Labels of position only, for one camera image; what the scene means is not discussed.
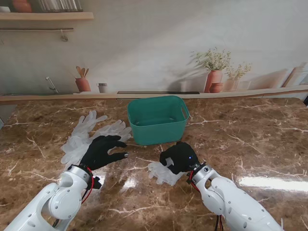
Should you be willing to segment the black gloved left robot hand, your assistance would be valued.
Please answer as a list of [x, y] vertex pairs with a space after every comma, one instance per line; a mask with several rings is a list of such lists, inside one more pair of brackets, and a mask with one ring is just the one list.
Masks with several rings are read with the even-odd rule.
[[90, 170], [97, 170], [110, 163], [127, 158], [127, 152], [108, 154], [108, 151], [115, 147], [127, 147], [120, 139], [120, 136], [111, 135], [95, 138], [89, 145], [79, 165], [88, 167]]

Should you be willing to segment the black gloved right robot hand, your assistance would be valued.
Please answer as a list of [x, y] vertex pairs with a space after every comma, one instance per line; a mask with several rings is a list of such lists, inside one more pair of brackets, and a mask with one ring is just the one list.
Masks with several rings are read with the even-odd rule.
[[173, 164], [167, 168], [175, 175], [180, 172], [188, 172], [194, 170], [200, 165], [198, 157], [193, 148], [185, 142], [177, 142], [160, 154], [159, 162], [167, 166], [167, 159], [170, 158]]

